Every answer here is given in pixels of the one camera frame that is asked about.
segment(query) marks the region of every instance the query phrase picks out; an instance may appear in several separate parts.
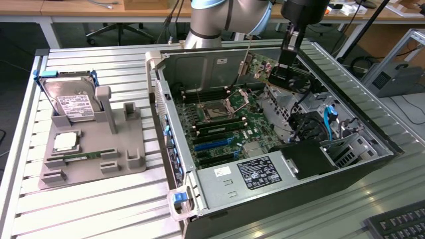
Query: barcode sticker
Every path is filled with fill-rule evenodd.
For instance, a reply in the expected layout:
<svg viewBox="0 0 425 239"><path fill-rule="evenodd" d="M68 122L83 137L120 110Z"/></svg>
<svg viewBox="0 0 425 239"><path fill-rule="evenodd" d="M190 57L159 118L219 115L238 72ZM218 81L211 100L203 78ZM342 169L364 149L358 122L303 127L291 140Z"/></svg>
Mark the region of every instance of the barcode sticker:
<svg viewBox="0 0 425 239"><path fill-rule="evenodd" d="M88 95L59 96L58 100L68 118L95 116Z"/></svg>

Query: keyboard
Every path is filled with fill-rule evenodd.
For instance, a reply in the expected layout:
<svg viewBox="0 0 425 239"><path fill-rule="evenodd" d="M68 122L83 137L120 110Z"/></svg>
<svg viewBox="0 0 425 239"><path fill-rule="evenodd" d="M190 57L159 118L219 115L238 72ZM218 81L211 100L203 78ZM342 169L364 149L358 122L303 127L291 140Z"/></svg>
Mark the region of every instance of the keyboard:
<svg viewBox="0 0 425 239"><path fill-rule="evenodd" d="M425 200L366 220L376 239L425 239Z"/></svg>

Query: blue pcie slot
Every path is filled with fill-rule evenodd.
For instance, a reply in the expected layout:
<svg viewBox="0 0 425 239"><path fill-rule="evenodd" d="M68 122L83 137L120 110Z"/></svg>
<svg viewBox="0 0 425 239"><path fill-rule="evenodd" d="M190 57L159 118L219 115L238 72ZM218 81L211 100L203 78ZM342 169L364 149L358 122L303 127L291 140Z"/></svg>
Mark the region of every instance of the blue pcie slot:
<svg viewBox="0 0 425 239"><path fill-rule="evenodd" d="M232 143L232 141L234 141L234 137L214 143L206 143L206 144L198 145L195 146L195 151L198 152L198 151L218 148L222 146L228 146Z"/></svg>

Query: blue cable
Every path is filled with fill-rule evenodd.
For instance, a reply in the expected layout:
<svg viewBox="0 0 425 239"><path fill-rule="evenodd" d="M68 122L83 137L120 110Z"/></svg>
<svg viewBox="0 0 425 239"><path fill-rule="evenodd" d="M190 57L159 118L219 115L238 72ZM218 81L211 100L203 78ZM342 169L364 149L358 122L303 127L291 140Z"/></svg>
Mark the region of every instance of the blue cable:
<svg viewBox="0 0 425 239"><path fill-rule="evenodd" d="M326 121L326 127L328 129L330 132L330 141L332 141L332 129L330 126L330 121L336 120L339 117L339 113L336 112L334 106L328 106L326 108L326 112L324 112L324 121Z"/></svg>

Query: office chair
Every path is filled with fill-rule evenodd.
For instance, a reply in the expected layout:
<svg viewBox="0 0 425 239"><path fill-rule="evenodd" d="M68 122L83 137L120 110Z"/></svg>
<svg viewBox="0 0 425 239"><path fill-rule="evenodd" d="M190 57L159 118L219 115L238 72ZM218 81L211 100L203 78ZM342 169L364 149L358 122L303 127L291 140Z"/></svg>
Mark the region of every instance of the office chair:
<svg viewBox="0 0 425 239"><path fill-rule="evenodd" d="M86 32L87 43L90 45L95 46L96 41L92 38L94 36L98 36L98 35L100 35L104 32L108 32L108 31L112 31L115 29L119 29L119 46L122 45L122 35L124 34L124 30L128 30L128 31L131 31L131 32L147 37L148 39L151 39L151 44L154 44L155 43L154 36L151 34L146 33L143 30L140 30L140 29L144 28L143 23L139 24L139 28L140 29L136 29L136 28L131 27L130 24L132 24L132 23L115 23L112 25L108 25L107 23L104 23L103 24L104 27L102 29L99 29L98 31L95 31L92 33L87 33Z"/></svg>

